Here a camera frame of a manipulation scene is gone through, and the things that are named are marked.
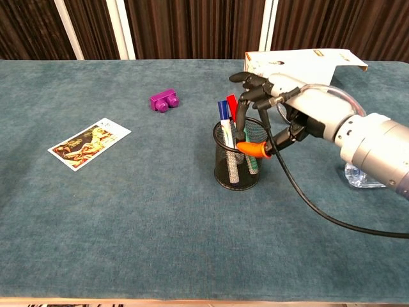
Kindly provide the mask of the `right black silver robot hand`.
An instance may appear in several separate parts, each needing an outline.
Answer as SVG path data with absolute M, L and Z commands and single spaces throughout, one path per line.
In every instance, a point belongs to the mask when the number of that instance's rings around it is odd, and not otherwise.
M 334 141 L 341 125 L 361 114 L 355 99 L 333 86 L 306 84 L 284 74 L 261 77 L 250 72 L 233 74 L 229 80 L 246 89 L 236 108 L 236 146 L 253 157 L 271 157 L 308 135 Z M 286 110 L 289 127 L 262 143 L 248 142 L 244 132 L 248 108 L 258 111 L 264 129 L 270 132 L 267 110 L 279 104 Z

